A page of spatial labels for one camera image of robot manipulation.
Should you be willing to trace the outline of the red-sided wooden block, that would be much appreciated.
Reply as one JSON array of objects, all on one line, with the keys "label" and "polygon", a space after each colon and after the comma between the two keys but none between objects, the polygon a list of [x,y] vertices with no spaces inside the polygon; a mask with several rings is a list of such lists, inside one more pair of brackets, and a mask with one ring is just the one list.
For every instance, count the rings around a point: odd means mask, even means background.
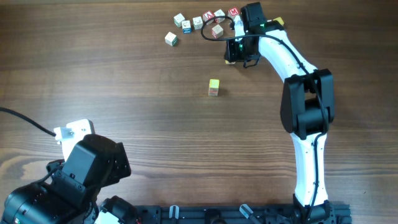
[{"label": "red-sided wooden block", "polygon": [[223,28],[222,28],[219,24],[215,25],[215,26],[211,29],[212,36],[213,36],[215,39],[220,38],[220,37],[223,35],[223,32],[224,32],[224,30],[223,30]]}]

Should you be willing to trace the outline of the yellow-top tower block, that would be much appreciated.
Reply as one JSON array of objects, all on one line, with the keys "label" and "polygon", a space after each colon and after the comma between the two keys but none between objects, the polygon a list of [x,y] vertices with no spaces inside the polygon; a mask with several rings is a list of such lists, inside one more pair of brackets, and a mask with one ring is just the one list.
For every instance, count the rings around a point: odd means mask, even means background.
[{"label": "yellow-top tower block", "polygon": [[220,81],[218,79],[210,79],[209,91],[218,91],[220,87]]}]

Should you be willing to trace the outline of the green-sided wooden tower block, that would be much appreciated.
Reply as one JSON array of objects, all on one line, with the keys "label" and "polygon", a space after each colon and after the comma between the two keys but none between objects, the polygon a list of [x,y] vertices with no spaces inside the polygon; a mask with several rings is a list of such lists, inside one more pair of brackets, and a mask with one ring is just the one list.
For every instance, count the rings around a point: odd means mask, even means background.
[{"label": "green-sided wooden tower block", "polygon": [[227,65],[234,65],[236,62],[229,62],[228,60],[225,60],[225,64]]}]

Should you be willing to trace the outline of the orange-sided bird block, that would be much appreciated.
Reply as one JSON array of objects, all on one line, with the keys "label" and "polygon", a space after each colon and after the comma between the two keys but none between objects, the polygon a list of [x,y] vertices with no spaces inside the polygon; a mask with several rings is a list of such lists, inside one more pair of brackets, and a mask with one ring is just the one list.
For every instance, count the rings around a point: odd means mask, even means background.
[{"label": "orange-sided bird block", "polygon": [[218,91],[209,91],[208,96],[218,96]]}]

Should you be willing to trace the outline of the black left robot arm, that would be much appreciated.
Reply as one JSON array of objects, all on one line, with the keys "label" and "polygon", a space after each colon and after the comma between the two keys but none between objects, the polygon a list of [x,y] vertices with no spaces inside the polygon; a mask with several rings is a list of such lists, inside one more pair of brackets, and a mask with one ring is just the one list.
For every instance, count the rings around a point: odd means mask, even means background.
[{"label": "black left robot arm", "polygon": [[119,197],[97,206],[103,187],[131,175],[121,142],[97,134],[78,141],[67,160],[47,164],[47,175],[9,194],[1,223],[126,223],[136,209]]}]

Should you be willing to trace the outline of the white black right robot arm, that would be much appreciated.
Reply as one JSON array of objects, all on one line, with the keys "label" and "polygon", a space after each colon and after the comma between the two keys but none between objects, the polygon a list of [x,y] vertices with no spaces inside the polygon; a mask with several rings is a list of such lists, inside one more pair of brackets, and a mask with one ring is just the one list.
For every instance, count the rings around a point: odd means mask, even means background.
[{"label": "white black right robot arm", "polygon": [[260,3],[241,8],[226,44],[227,62],[265,57],[284,83],[280,119],[295,148],[297,183],[291,223],[318,223],[330,217],[324,181],[324,145],[335,117],[333,75],[308,63],[287,37],[284,25],[266,19]]}]

